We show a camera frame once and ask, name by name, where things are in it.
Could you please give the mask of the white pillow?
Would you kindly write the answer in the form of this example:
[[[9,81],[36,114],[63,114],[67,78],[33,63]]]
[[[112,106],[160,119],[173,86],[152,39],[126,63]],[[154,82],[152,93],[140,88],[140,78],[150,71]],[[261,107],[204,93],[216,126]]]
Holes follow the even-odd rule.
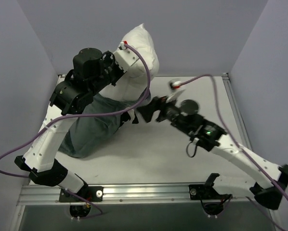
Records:
[[[159,70],[159,60],[154,48],[153,39],[140,24],[128,32],[122,41],[133,46],[145,60],[150,79],[153,79]],[[115,101],[135,101],[144,93],[147,86],[146,70],[141,60],[132,61],[127,72],[117,81],[115,86],[108,85],[100,91],[100,95]]]

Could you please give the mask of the dark green pillowcase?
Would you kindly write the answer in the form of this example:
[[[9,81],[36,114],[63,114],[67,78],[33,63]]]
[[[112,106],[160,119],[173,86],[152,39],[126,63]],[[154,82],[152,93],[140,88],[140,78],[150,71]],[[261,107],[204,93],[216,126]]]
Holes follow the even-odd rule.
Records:
[[[95,95],[93,103],[83,114],[102,114],[123,110],[136,101],[120,102]],[[121,115],[79,117],[65,135],[58,151],[73,158],[85,158],[93,154],[102,142],[110,139],[123,125]]]

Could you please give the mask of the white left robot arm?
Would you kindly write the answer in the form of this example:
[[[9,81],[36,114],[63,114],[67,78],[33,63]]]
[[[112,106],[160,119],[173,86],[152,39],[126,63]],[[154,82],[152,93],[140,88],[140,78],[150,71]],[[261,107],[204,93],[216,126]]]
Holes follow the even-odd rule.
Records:
[[[94,96],[106,86],[115,85],[136,60],[129,49],[101,52],[85,48],[73,58],[73,69],[57,84],[50,97],[37,137],[29,141],[29,150],[14,160],[21,170],[29,173],[31,181],[67,188],[76,202],[86,198],[87,183],[56,160],[57,151],[69,128],[93,102]]]

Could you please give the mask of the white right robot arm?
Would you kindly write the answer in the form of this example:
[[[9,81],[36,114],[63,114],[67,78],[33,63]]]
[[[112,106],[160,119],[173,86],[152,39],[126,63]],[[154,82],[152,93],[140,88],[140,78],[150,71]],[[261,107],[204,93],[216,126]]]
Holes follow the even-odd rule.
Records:
[[[158,111],[157,122],[170,121],[196,147],[224,158],[251,178],[211,173],[203,184],[196,185],[196,199],[221,199],[226,195],[252,197],[263,207],[277,210],[283,197],[281,192],[288,186],[288,165],[271,163],[243,145],[235,144],[229,133],[198,113],[197,102],[184,100],[179,107],[175,104],[167,97],[154,97],[148,105],[139,107],[138,112],[149,123]]]

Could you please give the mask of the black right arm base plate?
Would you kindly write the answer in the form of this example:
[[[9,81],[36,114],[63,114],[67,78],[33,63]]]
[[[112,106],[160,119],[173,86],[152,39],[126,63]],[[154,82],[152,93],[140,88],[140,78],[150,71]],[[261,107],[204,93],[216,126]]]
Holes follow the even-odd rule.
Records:
[[[229,194],[219,194],[212,187],[204,184],[189,184],[189,197],[191,200],[225,200]]]

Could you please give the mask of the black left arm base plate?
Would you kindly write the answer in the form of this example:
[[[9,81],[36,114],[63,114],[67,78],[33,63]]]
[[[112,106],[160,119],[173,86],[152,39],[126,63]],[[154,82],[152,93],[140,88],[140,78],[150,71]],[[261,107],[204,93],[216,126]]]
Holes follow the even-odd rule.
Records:
[[[101,202],[103,200],[104,188],[102,186],[87,186],[85,189],[81,189],[76,195],[90,201],[90,202]],[[80,199],[70,195],[65,190],[61,189],[59,202],[61,203],[75,203],[80,202]]]

